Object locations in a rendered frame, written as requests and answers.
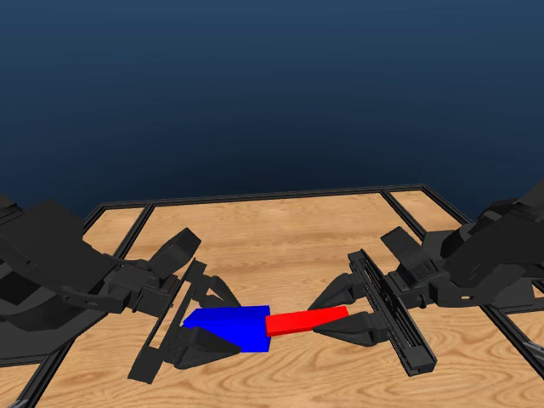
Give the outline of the blue hollow socket block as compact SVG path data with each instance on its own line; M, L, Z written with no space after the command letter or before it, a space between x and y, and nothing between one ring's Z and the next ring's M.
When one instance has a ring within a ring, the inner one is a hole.
M266 353L271 337L267 335L265 318L268 305L200 308L183 321L183 326L201 327L239 346L242 353Z

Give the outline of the thin red peg bar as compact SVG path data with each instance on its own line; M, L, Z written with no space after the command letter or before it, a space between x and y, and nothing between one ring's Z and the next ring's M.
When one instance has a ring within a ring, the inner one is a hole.
M268 337L276 337L299 332L309 332L317 326L348 316L349 312L345 306L273 314L265 318L266 335Z

